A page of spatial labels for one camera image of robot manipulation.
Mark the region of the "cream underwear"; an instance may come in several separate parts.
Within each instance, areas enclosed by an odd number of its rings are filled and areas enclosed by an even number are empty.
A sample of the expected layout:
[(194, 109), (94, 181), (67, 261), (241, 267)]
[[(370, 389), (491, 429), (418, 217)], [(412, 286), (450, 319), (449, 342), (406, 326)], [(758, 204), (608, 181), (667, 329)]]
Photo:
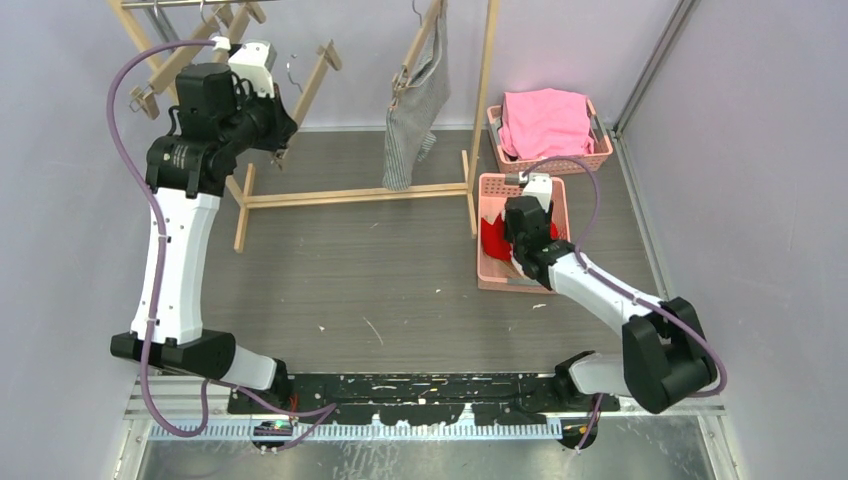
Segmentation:
[(501, 211), (498, 216), (488, 225), (486, 236), (486, 253), (514, 271), (519, 277), (526, 278), (520, 264), (513, 258), (512, 244), (506, 239), (505, 212)]

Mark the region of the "red underwear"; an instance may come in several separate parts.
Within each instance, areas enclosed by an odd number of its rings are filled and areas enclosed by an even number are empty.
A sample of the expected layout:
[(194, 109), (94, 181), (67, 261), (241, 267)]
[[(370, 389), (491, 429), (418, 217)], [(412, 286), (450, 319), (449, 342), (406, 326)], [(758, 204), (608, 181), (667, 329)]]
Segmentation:
[(539, 262), (542, 250), (557, 240), (562, 240), (559, 226), (546, 217), (541, 219), (516, 220), (509, 223), (503, 214), (480, 221), (481, 249), (485, 255), (496, 260), (522, 260)]

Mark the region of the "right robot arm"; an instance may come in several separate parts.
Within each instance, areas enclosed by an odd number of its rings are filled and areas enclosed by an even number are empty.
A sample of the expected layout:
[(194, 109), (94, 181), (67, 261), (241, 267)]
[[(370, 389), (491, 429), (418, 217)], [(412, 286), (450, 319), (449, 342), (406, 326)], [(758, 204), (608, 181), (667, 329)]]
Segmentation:
[(558, 403), (577, 411), (594, 395), (634, 399), (658, 414), (695, 396), (716, 393), (722, 373), (694, 307), (681, 297), (663, 301), (610, 277), (574, 244), (551, 234), (549, 208), (532, 196), (507, 200), (505, 240), (529, 279), (568, 297), (600, 319), (621, 340), (620, 356), (581, 353), (562, 366)]

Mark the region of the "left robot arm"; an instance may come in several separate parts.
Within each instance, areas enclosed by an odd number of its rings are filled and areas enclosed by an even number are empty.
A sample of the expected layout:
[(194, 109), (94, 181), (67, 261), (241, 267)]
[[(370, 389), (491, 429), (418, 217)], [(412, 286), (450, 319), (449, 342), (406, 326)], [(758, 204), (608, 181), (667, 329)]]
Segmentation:
[(277, 413), (292, 397), (285, 362), (204, 328), (201, 290), (211, 227), (238, 156), (283, 149), (297, 125), (267, 66), (190, 65), (176, 89), (170, 129), (146, 154), (142, 186), (155, 203), (140, 305), (129, 332), (112, 337), (110, 352), (251, 389), (257, 405)]

